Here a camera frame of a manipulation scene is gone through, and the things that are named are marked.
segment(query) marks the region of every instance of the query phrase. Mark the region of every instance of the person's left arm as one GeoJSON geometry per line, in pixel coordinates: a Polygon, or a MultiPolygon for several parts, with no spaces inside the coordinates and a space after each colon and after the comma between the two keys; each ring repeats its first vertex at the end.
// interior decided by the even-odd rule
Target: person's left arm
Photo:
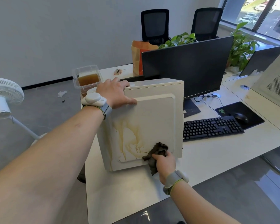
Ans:
{"type": "MultiPolygon", "coordinates": [[[[100,83],[96,92],[112,108],[137,101],[124,95],[127,81],[100,83]]],[[[52,223],[89,154],[104,119],[86,106],[0,171],[0,224],[52,223]]]]}

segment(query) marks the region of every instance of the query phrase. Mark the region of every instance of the paper bag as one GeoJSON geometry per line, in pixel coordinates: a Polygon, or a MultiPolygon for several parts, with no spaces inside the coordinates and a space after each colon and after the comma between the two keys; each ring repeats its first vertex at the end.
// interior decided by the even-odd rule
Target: paper bag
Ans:
{"type": "Polygon", "coordinates": [[[148,41],[133,41],[132,42],[132,58],[133,58],[133,73],[134,75],[143,75],[142,52],[158,49],[156,45],[150,44],[148,41]]]}

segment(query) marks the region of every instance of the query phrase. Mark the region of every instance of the parked car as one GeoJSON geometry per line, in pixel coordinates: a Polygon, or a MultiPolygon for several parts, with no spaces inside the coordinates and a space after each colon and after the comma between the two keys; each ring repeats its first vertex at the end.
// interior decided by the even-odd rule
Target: parked car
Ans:
{"type": "Polygon", "coordinates": [[[253,24],[253,25],[256,24],[256,20],[250,17],[240,17],[238,21],[239,23],[247,22],[248,24],[253,24]]]}
{"type": "Polygon", "coordinates": [[[263,10],[265,10],[266,6],[267,6],[266,4],[260,4],[260,5],[255,6],[254,9],[256,11],[263,11],[263,10]]]}
{"type": "Polygon", "coordinates": [[[259,16],[255,13],[247,13],[244,17],[248,17],[248,18],[252,18],[252,19],[255,19],[255,20],[258,20],[259,16]]]}

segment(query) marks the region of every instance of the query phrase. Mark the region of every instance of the computer case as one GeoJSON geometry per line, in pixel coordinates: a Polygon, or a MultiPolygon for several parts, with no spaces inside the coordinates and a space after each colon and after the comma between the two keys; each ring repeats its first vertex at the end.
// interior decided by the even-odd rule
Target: computer case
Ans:
{"type": "Polygon", "coordinates": [[[280,106],[280,55],[251,89],[280,106]]]}
{"type": "Polygon", "coordinates": [[[114,109],[97,132],[105,169],[114,171],[148,164],[142,157],[158,142],[181,158],[184,82],[133,82],[124,94],[135,98],[138,104],[114,109]]]}

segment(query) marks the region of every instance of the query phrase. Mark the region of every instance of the hand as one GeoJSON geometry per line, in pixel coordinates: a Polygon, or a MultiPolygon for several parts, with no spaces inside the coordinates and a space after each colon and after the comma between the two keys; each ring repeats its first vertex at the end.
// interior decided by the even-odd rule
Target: hand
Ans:
{"type": "Polygon", "coordinates": [[[120,82],[119,78],[107,79],[105,82],[100,83],[96,89],[102,97],[107,99],[107,103],[111,108],[119,108],[123,105],[136,105],[137,100],[129,98],[123,94],[123,89],[129,86],[127,80],[120,82]]]}
{"type": "Polygon", "coordinates": [[[153,154],[152,156],[157,161],[157,170],[160,174],[160,182],[165,185],[168,175],[175,171],[175,157],[168,150],[166,152],[166,157],[156,154],[153,154]]]}

